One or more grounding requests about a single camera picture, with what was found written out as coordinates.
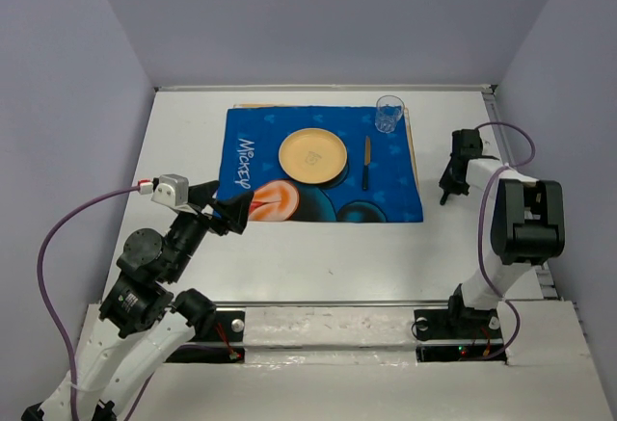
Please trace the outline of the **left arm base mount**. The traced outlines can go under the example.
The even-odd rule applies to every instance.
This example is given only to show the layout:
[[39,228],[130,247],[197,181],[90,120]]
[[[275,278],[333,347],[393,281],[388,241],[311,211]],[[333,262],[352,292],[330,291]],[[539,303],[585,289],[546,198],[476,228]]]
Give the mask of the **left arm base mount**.
[[216,313],[214,324],[181,345],[167,363],[239,364],[245,360],[244,309],[223,308]]

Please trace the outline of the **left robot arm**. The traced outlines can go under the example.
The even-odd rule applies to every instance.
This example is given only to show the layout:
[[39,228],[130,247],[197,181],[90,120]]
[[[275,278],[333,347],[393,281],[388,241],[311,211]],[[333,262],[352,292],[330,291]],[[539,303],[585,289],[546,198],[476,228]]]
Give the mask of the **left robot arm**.
[[227,200],[215,197],[218,181],[192,185],[177,174],[143,179],[124,189],[149,195],[175,213],[164,234],[140,228],[129,235],[117,260],[120,274],[103,299],[81,350],[75,350],[37,273],[40,295],[62,336],[69,369],[44,401],[27,407],[24,420],[115,420],[132,415],[149,379],[177,350],[198,348],[194,339],[214,331],[231,362],[234,349],[216,319],[216,305],[196,289],[174,294],[177,282],[205,235],[244,232],[253,192]]

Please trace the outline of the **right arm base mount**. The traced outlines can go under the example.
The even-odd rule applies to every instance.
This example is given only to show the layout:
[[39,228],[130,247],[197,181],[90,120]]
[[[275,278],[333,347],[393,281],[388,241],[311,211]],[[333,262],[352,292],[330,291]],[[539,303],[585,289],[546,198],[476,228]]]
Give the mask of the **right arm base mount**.
[[491,329],[478,321],[454,322],[445,308],[416,310],[411,333],[419,363],[507,360],[500,328]]

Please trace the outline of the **gold knife black handle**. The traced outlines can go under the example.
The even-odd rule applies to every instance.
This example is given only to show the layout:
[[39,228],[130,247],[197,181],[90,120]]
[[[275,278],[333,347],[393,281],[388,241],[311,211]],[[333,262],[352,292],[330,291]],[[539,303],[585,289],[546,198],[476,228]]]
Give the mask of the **gold knife black handle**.
[[369,166],[371,162],[371,141],[369,136],[364,139],[363,169],[362,169],[362,190],[368,191],[369,188]]

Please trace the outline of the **blue Mickey cloth placemat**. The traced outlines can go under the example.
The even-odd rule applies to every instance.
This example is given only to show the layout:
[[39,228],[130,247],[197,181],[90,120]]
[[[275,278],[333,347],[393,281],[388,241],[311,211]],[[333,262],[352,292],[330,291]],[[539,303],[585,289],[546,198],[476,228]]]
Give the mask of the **blue Mickey cloth placemat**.
[[[272,106],[228,110],[218,197],[246,191],[254,222],[420,223],[423,209],[405,122],[379,132],[369,106]],[[279,162],[282,141],[304,128],[328,130],[344,142],[342,173],[322,184],[289,177]],[[362,190],[365,136],[371,141],[369,188]]]

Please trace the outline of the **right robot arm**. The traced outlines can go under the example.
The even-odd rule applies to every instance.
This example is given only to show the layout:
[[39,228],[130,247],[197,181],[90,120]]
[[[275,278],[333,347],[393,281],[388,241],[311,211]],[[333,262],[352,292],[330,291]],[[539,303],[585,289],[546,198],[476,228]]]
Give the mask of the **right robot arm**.
[[465,336],[487,326],[497,304],[533,266],[565,248],[563,189],[559,182],[524,175],[484,153],[478,128],[452,133],[449,161],[439,181],[440,204],[450,196],[482,192],[478,213],[478,270],[459,284],[443,314],[445,328]]

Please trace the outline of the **clear drinking glass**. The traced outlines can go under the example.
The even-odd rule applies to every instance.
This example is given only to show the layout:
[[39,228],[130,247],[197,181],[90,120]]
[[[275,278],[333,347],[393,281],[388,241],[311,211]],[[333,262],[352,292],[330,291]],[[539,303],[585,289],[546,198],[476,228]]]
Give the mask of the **clear drinking glass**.
[[376,102],[375,127],[384,134],[392,133],[405,110],[404,102],[395,95],[383,95]]

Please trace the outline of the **gold fork black handle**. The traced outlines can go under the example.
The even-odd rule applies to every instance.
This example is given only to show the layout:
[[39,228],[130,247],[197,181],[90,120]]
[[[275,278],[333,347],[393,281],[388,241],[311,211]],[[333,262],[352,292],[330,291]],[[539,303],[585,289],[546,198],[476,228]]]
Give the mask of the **gold fork black handle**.
[[441,206],[446,204],[446,202],[447,202],[447,200],[449,198],[449,195],[450,195],[450,192],[448,192],[446,190],[443,191],[443,195],[442,195],[442,197],[440,199],[440,205]]

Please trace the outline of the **yellow round plate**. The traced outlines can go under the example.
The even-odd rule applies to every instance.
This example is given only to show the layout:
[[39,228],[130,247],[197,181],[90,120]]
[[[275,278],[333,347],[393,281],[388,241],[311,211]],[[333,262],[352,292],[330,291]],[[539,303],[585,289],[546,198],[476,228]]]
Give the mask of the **yellow round plate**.
[[279,148],[282,170],[304,184],[322,184],[344,170],[347,148],[334,133],[321,128],[304,128],[286,137]]

